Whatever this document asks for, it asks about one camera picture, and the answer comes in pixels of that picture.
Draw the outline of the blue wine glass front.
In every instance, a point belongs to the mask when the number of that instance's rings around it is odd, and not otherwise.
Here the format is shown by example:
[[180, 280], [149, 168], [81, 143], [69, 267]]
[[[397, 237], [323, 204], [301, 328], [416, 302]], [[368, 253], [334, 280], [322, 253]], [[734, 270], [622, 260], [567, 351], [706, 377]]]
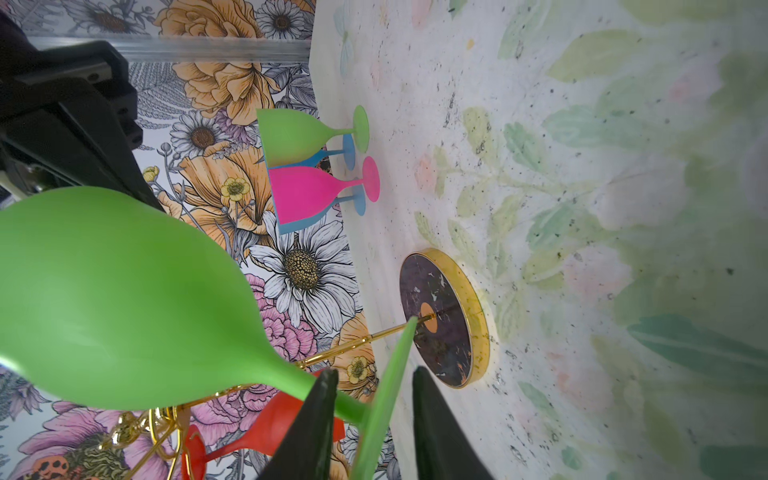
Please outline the blue wine glass front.
[[285, 224], [277, 223], [277, 232], [280, 235], [286, 235], [309, 228], [320, 220], [323, 220], [330, 210], [339, 206], [343, 202], [352, 202], [357, 214], [359, 216], [363, 216], [366, 212], [367, 202], [364, 188], [362, 186], [353, 187], [351, 195], [335, 198], [328, 207], [312, 217]]

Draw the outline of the pink wine glass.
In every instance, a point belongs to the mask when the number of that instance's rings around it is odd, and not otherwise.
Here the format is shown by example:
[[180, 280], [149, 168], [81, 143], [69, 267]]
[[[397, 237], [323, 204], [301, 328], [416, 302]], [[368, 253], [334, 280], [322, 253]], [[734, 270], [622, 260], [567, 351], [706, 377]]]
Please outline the pink wine glass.
[[362, 186], [367, 202], [380, 196], [380, 175], [376, 161], [368, 156], [362, 167], [362, 177], [341, 180], [312, 167], [287, 167], [269, 170], [277, 222], [281, 224], [312, 217], [337, 197], [352, 194], [352, 188]]

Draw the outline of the green wine glass front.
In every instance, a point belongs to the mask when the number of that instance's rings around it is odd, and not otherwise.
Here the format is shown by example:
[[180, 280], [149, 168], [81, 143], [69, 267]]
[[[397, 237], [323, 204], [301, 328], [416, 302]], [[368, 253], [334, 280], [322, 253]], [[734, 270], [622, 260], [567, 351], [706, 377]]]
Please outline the green wine glass front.
[[257, 120], [268, 168], [309, 160], [338, 135], [351, 135], [361, 153], [369, 148], [370, 124], [362, 105], [355, 108], [353, 126], [346, 129], [329, 127], [307, 113], [292, 109], [259, 109]]

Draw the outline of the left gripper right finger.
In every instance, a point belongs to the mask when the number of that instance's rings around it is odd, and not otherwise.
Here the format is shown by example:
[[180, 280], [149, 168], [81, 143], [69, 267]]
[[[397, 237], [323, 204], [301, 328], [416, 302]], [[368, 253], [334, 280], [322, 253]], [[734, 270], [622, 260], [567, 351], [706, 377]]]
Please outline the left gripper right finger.
[[418, 478], [492, 479], [427, 368], [414, 371], [412, 389]]

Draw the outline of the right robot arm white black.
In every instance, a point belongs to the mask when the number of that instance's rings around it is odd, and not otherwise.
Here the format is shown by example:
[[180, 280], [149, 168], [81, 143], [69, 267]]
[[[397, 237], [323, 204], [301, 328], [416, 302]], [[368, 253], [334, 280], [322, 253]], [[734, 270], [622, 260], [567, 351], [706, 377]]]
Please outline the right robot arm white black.
[[1, 198], [96, 186], [158, 208], [127, 60], [108, 42], [38, 50], [1, 17]]

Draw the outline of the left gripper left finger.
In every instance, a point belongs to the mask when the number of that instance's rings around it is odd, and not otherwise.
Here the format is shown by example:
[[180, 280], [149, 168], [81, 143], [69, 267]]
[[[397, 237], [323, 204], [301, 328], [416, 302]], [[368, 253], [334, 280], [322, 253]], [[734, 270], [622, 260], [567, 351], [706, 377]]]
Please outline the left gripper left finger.
[[254, 423], [262, 441], [275, 448], [261, 479], [327, 479], [334, 442], [334, 407], [338, 373], [326, 369], [317, 377], [301, 408], [265, 408]]

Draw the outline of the green wine glass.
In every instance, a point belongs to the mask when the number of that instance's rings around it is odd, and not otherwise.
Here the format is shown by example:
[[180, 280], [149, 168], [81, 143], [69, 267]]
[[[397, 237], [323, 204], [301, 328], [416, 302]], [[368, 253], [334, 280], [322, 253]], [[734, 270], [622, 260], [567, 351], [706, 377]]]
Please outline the green wine glass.
[[257, 120], [268, 168], [309, 160], [338, 135], [351, 135], [361, 153], [369, 148], [370, 124], [362, 105], [355, 108], [353, 126], [346, 129], [329, 127], [307, 113], [292, 109], [259, 109]]
[[245, 275], [206, 234], [99, 187], [1, 213], [1, 362], [108, 410], [177, 406], [236, 385], [331, 391], [272, 347]]

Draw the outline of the blue wine glass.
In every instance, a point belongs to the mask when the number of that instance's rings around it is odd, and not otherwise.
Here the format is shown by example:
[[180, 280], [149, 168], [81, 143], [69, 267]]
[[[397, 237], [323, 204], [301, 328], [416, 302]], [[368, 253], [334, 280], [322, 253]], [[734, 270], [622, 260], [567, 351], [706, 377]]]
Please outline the blue wine glass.
[[324, 159], [331, 157], [331, 156], [342, 156], [344, 160], [344, 164], [348, 169], [354, 169], [357, 163], [357, 152], [356, 152], [356, 146], [355, 141], [352, 134], [344, 134], [343, 140], [342, 140], [343, 146], [341, 149], [337, 150], [326, 150], [326, 149], [320, 149], [312, 156], [302, 160], [280, 160], [278, 161], [275, 157], [269, 157], [265, 156], [265, 161], [267, 164], [267, 167], [269, 169], [273, 168], [287, 168], [287, 167], [293, 167], [293, 166], [300, 166], [300, 167], [316, 167], [318, 166]]
[[357, 214], [359, 216], [363, 216], [366, 212], [367, 202], [364, 188], [362, 186], [353, 187], [351, 195], [335, 198], [328, 207], [312, 217], [285, 224], [277, 223], [277, 232], [280, 235], [286, 235], [309, 228], [320, 220], [323, 220], [330, 210], [339, 206], [343, 202], [352, 202]]

